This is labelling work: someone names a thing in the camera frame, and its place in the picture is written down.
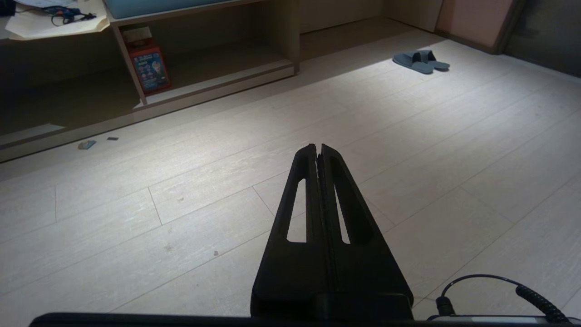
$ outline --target wooden floor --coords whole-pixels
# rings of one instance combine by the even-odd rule
[[[414,292],[495,273],[581,312],[581,84],[387,21],[299,76],[0,165],[0,326],[54,311],[249,315],[294,153],[343,155]],[[451,64],[423,75],[394,53]],[[119,141],[107,141],[109,136]],[[304,238],[297,200],[289,238]],[[539,314],[495,280],[459,314]]]

